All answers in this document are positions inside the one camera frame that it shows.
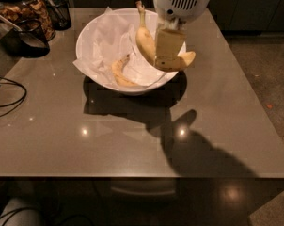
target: robotic arm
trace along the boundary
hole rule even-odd
[[[186,39],[184,25],[199,17],[206,9],[209,1],[153,0],[158,13],[155,40],[155,66],[157,68],[171,68],[175,61],[179,60],[178,53]]]

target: white bowl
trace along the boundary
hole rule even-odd
[[[118,15],[118,19],[121,19],[124,23],[105,23],[102,24],[100,21],[103,21],[103,16],[111,16],[108,17],[108,19],[114,18],[114,16],[112,15]],[[141,74],[143,74],[144,77],[148,77],[148,75],[151,77],[150,83],[148,83],[146,86],[141,86],[141,87],[122,87],[117,85],[111,70],[99,70],[98,67],[95,66],[94,61],[100,62],[100,57],[110,57],[108,59],[103,59],[103,61],[101,61],[102,64],[107,64],[106,66],[109,66],[110,63],[112,63],[113,59],[121,59],[121,54],[117,49],[117,46],[114,45],[113,43],[116,43],[116,38],[114,38],[114,41],[111,41],[112,39],[110,37],[112,37],[112,34],[109,35],[109,33],[115,29],[117,30],[116,33],[123,31],[127,31],[128,26],[132,29],[132,35],[129,36],[129,39],[134,40],[134,34],[135,31],[138,29],[139,27],[139,22],[140,22],[140,17],[139,17],[139,13],[138,10],[136,8],[125,8],[125,9],[117,9],[117,10],[111,10],[109,12],[105,12],[103,15],[95,18],[94,20],[92,20],[90,23],[88,23],[85,28],[82,30],[82,32],[79,35],[79,38],[76,42],[76,56],[77,59],[80,60],[84,60],[85,61],[85,65],[81,64],[81,66],[78,66],[75,61],[74,61],[74,65],[86,76],[90,77],[92,80],[94,80],[96,83],[98,83],[99,85],[123,93],[123,94],[127,94],[127,95],[140,95],[143,93],[146,93],[150,90],[153,89],[157,89],[159,87],[161,87],[162,85],[164,85],[165,83],[167,83],[169,80],[171,80],[176,74],[177,72],[173,72],[173,73],[163,73],[157,69],[155,69],[154,67],[152,67],[141,55],[141,59],[140,60],[136,60],[133,62],[133,64],[131,66],[129,66],[129,68],[131,68],[131,71],[128,73],[132,73],[131,75],[133,75],[133,73],[135,72],[135,69],[138,68],[144,68],[146,70],[144,70],[144,73],[140,73],[139,76],[141,76]],[[157,26],[157,14],[155,12],[146,10],[146,24],[147,27],[150,31],[150,33],[154,36],[155,35],[155,30],[156,30],[156,26]],[[96,35],[94,32],[96,30],[102,30],[104,32],[102,32],[102,36],[100,37],[100,35]],[[102,43],[103,41],[107,42],[107,47],[97,47],[97,49],[95,48],[95,44],[96,43]],[[181,49],[181,52],[186,51],[186,47],[185,44]],[[125,66],[124,68],[124,75],[126,75],[126,68],[127,66]]]

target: table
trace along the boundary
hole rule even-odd
[[[101,8],[71,8],[51,51],[6,74],[28,96],[0,119],[0,176],[284,178],[284,146],[208,10],[188,26],[194,67],[128,97],[72,64]],[[0,102],[21,90],[2,86]]]

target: floor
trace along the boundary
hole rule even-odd
[[[284,146],[284,37],[226,39]],[[36,179],[35,193],[20,182],[10,195],[33,196],[54,225],[83,226],[253,226],[248,216],[284,191],[284,179],[179,179],[174,197],[141,200],[117,197],[109,179]]]

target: banana stem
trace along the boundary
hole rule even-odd
[[[145,24],[145,7],[142,4],[142,1],[136,1],[135,4],[136,4],[136,7],[138,8],[138,11],[139,11],[139,14],[140,14],[140,26],[146,27],[146,24]]]

